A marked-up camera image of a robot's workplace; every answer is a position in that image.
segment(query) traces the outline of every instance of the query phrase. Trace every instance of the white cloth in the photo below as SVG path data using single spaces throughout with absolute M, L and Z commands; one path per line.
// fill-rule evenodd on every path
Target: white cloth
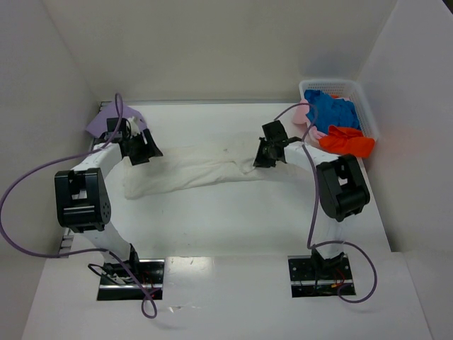
M 216 183 L 264 179 L 268 174 L 253 167 L 258 138 L 258 134 L 244 132 L 209 144 L 163 149 L 163 157 L 153 157 L 149 163 L 136 166 L 125 157 L 125 197 L 134 199 Z

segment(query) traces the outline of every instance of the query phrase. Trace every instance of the cable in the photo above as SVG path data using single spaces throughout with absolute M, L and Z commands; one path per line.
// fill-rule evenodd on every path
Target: cable
M 67 256 L 71 256 L 71 255 L 84 254 L 84 253 L 91 253 L 91 252 L 95 252 L 95 251 L 98 251 L 98 252 L 101 252 L 101 253 L 109 253 L 124 268 L 126 273 L 130 276 L 130 278 L 138 285 L 140 290 L 144 293 L 144 299 L 142 301 L 142 313 L 143 313 L 143 315 L 145 317 L 147 317 L 148 319 L 154 319 L 157 316 L 157 307 L 156 307 L 156 304 L 154 303 L 154 301 L 153 301 L 153 299 L 151 297 L 151 294 L 153 293 L 153 291 L 149 292 L 147 289 L 145 289 L 145 287 L 137 280 L 137 278 L 134 276 L 134 274 L 132 274 L 131 270 L 128 269 L 126 264 L 117 255 L 115 255 L 113 252 L 109 251 L 108 249 L 103 249 L 103 248 L 90 248 L 90 249 L 82 249 L 82 250 L 77 250 L 77 251 L 70 251 L 69 253 L 63 253 L 63 254 L 41 254 L 41 253 L 37 253 L 37 252 L 34 252 L 34 251 L 27 250 L 27 249 L 21 247 L 19 244 L 15 243 L 8 236 L 8 234 L 6 233 L 6 231 L 4 229 L 4 226 L 3 226 L 3 222 L 1 221 L 1 213 L 3 212 L 3 208 L 4 208 L 4 205 L 5 205 L 6 199 L 8 198 L 9 194 L 11 193 L 11 191 L 21 181 L 23 181 L 27 177 L 33 175 L 35 172 L 38 172 L 39 170 L 47 168 L 47 167 L 52 166 L 54 164 L 62 163 L 62 162 L 65 162 L 65 161 L 69 161 L 71 159 L 78 159 L 78 158 L 82 158 L 82 157 L 87 157 L 90 154 L 95 154 L 96 152 L 100 152 L 101 150 L 105 149 L 112 142 L 112 140 L 115 137 L 116 133 L 120 129 L 124 103 L 123 103 L 122 97 L 121 97 L 121 95 L 119 93 L 115 94 L 115 107 L 116 107 L 116 112 L 117 112 L 118 118 L 119 118 L 118 119 L 118 123 L 117 123 L 115 129 L 113 130 L 113 134 L 110 136 L 110 138 L 107 140 L 107 142 L 105 142 L 101 146 L 101 148 L 92 150 L 90 152 L 84 152 L 82 154 L 76 154 L 74 156 L 63 157 L 63 158 L 60 158 L 60 159 L 56 159 L 54 161 L 49 161 L 48 163 L 45 163 L 43 165 L 39 165 L 39 166 L 35 167 L 34 169 L 31 169 L 30 171 L 26 172 L 24 175 L 18 177 L 5 190 L 4 194 L 2 195 L 2 197 L 0 199 L 0 234 L 5 239 L 5 241 L 8 242 L 9 245 L 11 245 L 14 249 L 16 249 L 16 250 L 18 250 L 21 253 L 24 253 L 26 255 L 39 257 L 41 259 L 59 259 L 61 257 L 67 257 Z M 145 304 L 146 301 L 149 301 L 152 304 L 153 309 L 154 309 L 154 314 L 153 315 L 147 314 L 146 311 L 144 310 L 144 304 Z
M 325 241 L 325 242 L 321 242 L 321 243 L 318 243 L 318 244 L 311 244 L 311 241 L 313 239 L 313 233 L 314 233 L 314 228 L 315 228 L 315 224 L 316 224 L 316 216 L 318 215 L 318 208 L 319 208 L 319 182 L 318 182 L 318 176 L 316 175 L 316 166 L 314 165 L 314 161 L 313 159 L 311 158 L 311 155 L 309 153 L 309 150 L 306 148 L 305 146 L 305 139 L 306 139 L 306 136 L 308 135 L 310 129 L 314 126 L 314 123 L 317 121 L 318 119 L 318 116 L 319 116 L 319 112 L 318 112 L 318 108 L 313 105 L 313 104 L 310 104 L 310 103 L 297 103 L 297 104 L 294 104 L 294 105 L 291 105 L 289 108 L 287 108 L 286 110 L 284 110 L 283 112 L 281 112 L 281 114 L 279 114 L 277 117 L 274 118 L 274 120 L 277 120 L 278 118 L 280 118 L 282 115 L 284 115 L 286 112 L 288 112 L 289 110 L 291 110 L 292 108 L 295 108 L 297 106 L 302 106 L 302 105 L 305 105 L 305 106 L 310 106 L 311 108 L 314 109 L 314 119 L 312 122 L 310 122 L 310 125 L 309 127 L 306 129 L 304 135 L 302 136 L 302 149 L 304 150 L 305 152 L 305 155 L 306 157 L 308 158 L 309 160 L 309 163 L 310 163 L 310 167 L 311 167 L 311 170 L 313 171 L 313 177 L 314 177 L 314 190 L 315 190 L 315 197 L 314 197 L 314 207 L 313 207 L 313 216 L 311 216 L 311 224 L 310 224 L 310 230 L 309 230 L 309 237 L 306 241 L 306 247 L 308 250 L 312 250 L 312 249 L 316 249 L 316 248 L 319 248 L 319 247 L 322 247 L 322 246 L 326 246 L 327 244 L 346 244 L 347 246 L 350 246 L 350 247 L 353 247 L 353 248 L 356 248 L 360 253 L 362 253 L 362 255 L 366 258 L 366 260 L 368 261 L 369 265 L 371 266 L 371 269 L 373 270 L 373 275 L 374 275 L 374 282 L 373 282 L 373 287 L 372 289 L 370 290 L 370 292 L 363 298 L 359 299 L 359 300 L 349 300 L 349 299 L 346 299 L 344 298 L 342 295 L 341 295 L 341 290 L 344 288 L 344 287 L 347 287 L 349 285 L 352 285 L 352 283 L 346 283 L 346 284 L 343 284 L 339 287 L 339 289 L 337 290 L 337 293 L 338 293 L 338 297 L 343 300 L 343 301 L 346 301 L 346 302 L 349 302 L 349 303 L 361 303 L 361 302 L 364 302 L 366 300 L 368 300 L 375 292 L 376 290 L 376 287 L 377 287 L 377 272 L 376 272 L 376 267 L 374 266 L 371 258 L 367 255 L 367 253 L 365 253 L 362 248 L 360 248 L 359 246 L 351 243 L 351 242 L 347 242 L 347 241 Z
M 88 269 L 90 271 L 92 271 L 93 273 L 95 273 L 97 276 L 99 276 L 100 278 L 104 278 L 106 279 L 107 281 L 113 283 L 114 285 L 117 285 L 118 282 L 116 282 L 115 280 L 113 280 L 112 278 L 109 278 L 107 274 L 104 274 L 102 271 L 99 273 L 94 267 L 98 267 L 100 268 L 102 271 L 105 271 L 107 273 L 107 271 L 105 270 L 104 267 L 102 266 L 99 266 L 98 264 L 94 264 L 94 263 L 89 263 L 88 264 Z

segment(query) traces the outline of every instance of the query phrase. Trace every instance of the white wall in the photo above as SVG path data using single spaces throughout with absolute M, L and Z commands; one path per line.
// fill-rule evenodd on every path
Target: white wall
M 295 99 L 355 78 L 395 0 L 44 0 L 98 99 Z
M 84 126 L 96 101 L 39 0 L 2 1 L 0 10 L 0 193 L 18 175 L 88 147 Z M 41 171 L 18 186 L 2 220 L 10 236 L 37 251 L 55 251 L 53 176 Z M 43 260 L 22 256 L 0 240 L 2 339 L 20 339 Z
M 368 176 L 393 247 L 453 240 L 453 15 L 441 0 L 400 0 L 359 80 L 381 139 Z

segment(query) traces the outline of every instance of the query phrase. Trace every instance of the robotic arm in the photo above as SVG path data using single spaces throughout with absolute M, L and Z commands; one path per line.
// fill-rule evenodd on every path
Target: robotic arm
M 279 161 L 311 171 L 300 138 L 288 138 L 279 120 L 263 125 L 263 132 L 265 137 L 260 138 L 254 166 L 269 168 Z M 343 220 L 361 213 L 369 203 L 369 191 L 362 171 L 353 155 L 337 156 L 310 145 L 305 147 L 316 166 L 319 200 L 323 208 L 318 213 L 316 230 L 323 241 L 341 240 Z M 321 262 L 320 266 L 329 266 L 328 262 L 335 263 L 341 258 L 343 246 L 331 244 L 314 250 L 314 253 Z
M 118 118 L 108 119 L 106 139 L 113 133 L 117 120 Z M 91 154 L 72 170 L 57 172 L 55 196 L 58 222 L 62 227 L 82 234 L 96 248 L 111 250 L 127 264 L 134 275 L 139 275 L 137 252 L 120 236 L 110 221 L 111 206 L 103 178 L 121 162 L 123 157 L 128 156 L 132 165 L 137 165 L 149 162 L 150 157 L 163 155 L 148 129 L 132 136 L 134 130 L 138 130 L 134 122 L 123 118 L 112 144 L 100 152 Z M 97 144 L 94 149 L 100 147 L 101 144 Z M 111 273 L 124 273 L 122 267 L 109 253 L 102 254 L 104 266 Z

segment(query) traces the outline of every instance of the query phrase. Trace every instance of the purple cloth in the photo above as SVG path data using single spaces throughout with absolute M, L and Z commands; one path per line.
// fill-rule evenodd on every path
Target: purple cloth
M 147 128 L 147 124 L 142 114 L 129 106 L 124 105 L 122 116 L 123 118 L 137 117 L 138 119 L 136 123 L 138 124 L 140 131 Z M 91 133 L 94 137 L 99 138 L 104 132 L 107 131 L 107 118 L 116 117 L 118 117 L 118 114 L 116 113 L 115 103 L 111 102 L 88 124 L 86 131 Z

